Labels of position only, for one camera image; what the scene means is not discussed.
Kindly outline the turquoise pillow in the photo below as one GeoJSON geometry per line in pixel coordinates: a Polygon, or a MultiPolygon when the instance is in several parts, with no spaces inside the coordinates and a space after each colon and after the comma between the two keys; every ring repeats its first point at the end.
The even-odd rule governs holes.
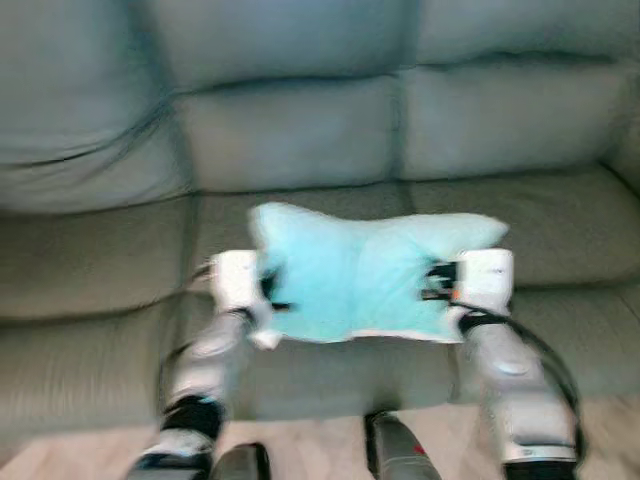
{"type": "Polygon", "coordinates": [[[274,300],[292,303],[252,334],[270,349],[280,340],[346,342],[397,337],[460,343],[447,302],[422,300],[435,262],[488,250],[507,233],[503,221],[472,212],[347,220],[270,202],[250,210],[250,233],[264,271],[279,270],[274,300]]]}

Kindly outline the grey-green leather sofa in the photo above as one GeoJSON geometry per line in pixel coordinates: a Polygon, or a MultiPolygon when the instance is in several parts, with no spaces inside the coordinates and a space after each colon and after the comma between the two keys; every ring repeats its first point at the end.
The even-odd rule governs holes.
{"type": "Polygon", "coordinates": [[[147,426],[252,206],[509,225],[516,314],[639,389],[640,0],[0,0],[0,439],[147,426]]]}

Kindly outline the silver robot right leg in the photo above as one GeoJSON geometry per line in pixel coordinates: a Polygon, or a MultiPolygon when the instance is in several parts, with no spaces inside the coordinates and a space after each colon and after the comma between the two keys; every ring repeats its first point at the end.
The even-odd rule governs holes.
{"type": "Polygon", "coordinates": [[[364,416],[367,470],[374,480],[442,480],[419,439],[394,412],[364,416]]]}

